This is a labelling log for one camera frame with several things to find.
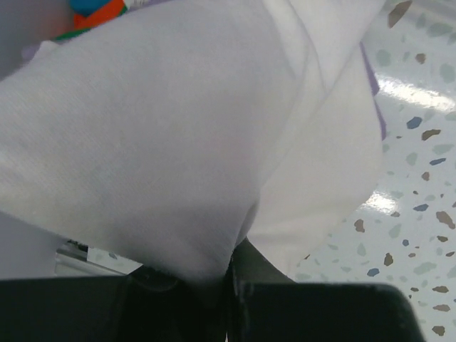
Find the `white Coca-Cola t-shirt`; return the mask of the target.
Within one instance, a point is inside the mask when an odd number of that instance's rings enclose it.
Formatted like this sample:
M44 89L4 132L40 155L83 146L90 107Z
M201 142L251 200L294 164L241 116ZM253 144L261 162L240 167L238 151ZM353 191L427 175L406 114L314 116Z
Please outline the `white Coca-Cola t-shirt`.
M1 220L194 286L249 240L289 273L373 193L382 1L148 1L63 43L1 3Z

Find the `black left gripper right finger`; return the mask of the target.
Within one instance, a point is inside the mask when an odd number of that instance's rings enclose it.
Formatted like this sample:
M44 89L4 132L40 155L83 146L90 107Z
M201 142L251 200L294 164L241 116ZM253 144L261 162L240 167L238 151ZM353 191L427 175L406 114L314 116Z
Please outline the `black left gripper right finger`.
M424 341L394 286L296 283L248 241L230 262L229 341Z

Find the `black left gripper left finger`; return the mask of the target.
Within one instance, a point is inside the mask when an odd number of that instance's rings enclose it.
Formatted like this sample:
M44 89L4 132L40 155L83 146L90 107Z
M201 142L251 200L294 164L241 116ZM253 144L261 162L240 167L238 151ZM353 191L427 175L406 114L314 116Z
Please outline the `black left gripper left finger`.
M225 341L220 309L178 279L140 267L127 276L1 282L2 341Z

